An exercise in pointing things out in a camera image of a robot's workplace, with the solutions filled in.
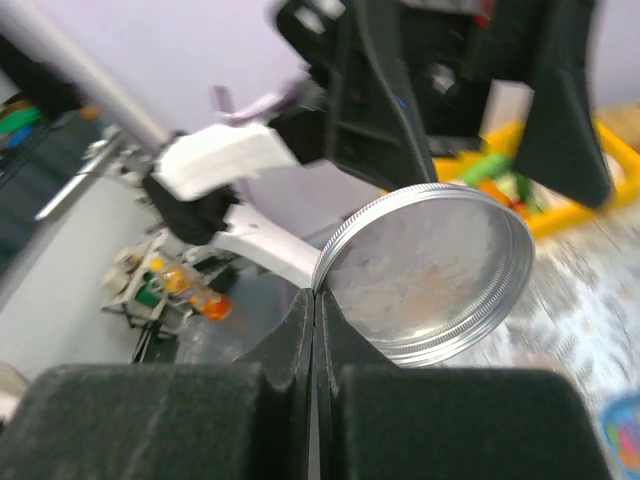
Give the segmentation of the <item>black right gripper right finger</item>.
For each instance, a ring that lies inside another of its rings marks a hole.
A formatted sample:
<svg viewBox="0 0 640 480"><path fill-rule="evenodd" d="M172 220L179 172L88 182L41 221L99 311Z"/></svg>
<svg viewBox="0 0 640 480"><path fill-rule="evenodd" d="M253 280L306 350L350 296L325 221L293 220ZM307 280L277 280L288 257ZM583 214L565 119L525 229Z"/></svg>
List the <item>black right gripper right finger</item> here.
<svg viewBox="0 0 640 480"><path fill-rule="evenodd" d="M607 479L573 385L544 369L404 369L315 299L325 479Z"/></svg>

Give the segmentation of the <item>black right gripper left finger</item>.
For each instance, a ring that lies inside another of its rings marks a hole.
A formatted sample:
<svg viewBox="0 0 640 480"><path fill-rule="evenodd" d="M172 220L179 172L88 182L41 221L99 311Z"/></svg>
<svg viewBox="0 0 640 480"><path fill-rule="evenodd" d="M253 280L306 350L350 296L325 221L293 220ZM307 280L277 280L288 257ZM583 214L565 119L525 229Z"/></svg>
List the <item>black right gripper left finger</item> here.
<svg viewBox="0 0 640 480"><path fill-rule="evenodd" d="M64 366L1 435L5 479L304 479L314 299L229 365Z"/></svg>

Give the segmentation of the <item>clear glass jar lid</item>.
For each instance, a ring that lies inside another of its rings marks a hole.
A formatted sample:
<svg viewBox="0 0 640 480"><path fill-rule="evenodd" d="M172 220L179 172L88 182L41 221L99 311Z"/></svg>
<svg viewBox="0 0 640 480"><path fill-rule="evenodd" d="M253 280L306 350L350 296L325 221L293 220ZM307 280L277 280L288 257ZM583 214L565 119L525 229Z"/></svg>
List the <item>clear glass jar lid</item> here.
<svg viewBox="0 0 640 480"><path fill-rule="evenodd" d="M434 365L509 315L531 277L534 239L488 195L447 183L384 195L330 237L312 277L345 320L393 363Z"/></svg>

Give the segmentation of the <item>blue candy tray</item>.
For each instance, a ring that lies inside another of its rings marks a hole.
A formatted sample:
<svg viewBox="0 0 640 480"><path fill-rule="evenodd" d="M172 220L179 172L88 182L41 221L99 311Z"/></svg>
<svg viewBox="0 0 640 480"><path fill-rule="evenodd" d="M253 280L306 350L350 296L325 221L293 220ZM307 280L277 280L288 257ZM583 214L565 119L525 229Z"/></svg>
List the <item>blue candy tray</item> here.
<svg viewBox="0 0 640 480"><path fill-rule="evenodd" d="M609 452L626 478L639 480L639 391L610 402L600 425Z"/></svg>

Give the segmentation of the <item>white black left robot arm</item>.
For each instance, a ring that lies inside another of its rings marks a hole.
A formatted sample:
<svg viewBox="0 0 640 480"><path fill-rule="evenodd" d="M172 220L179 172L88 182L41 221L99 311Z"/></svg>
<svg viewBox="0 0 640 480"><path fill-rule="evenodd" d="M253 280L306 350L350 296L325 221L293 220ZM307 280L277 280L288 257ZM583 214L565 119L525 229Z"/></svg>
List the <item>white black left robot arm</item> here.
<svg viewBox="0 0 640 480"><path fill-rule="evenodd" d="M273 231L245 243L239 178L326 159L393 191L438 179L434 161L477 151L491 87L533 92L513 166L589 209L613 181L587 93L592 1L287 1L279 33L303 78L219 123L177 135L143 188L185 243L214 244L302 287L314 251Z"/></svg>

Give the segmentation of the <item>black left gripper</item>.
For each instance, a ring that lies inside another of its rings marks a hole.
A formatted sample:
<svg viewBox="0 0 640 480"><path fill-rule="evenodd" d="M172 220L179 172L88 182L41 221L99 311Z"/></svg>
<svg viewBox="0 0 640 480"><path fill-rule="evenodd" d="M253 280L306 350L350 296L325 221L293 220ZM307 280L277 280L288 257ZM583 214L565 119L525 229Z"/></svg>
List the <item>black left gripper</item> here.
<svg viewBox="0 0 640 480"><path fill-rule="evenodd" d="M325 157L341 171L381 189L435 182L430 149L474 142L492 83L532 72L514 171L598 209L613 181L587 92L595 5L285 1L274 23L326 91Z"/></svg>

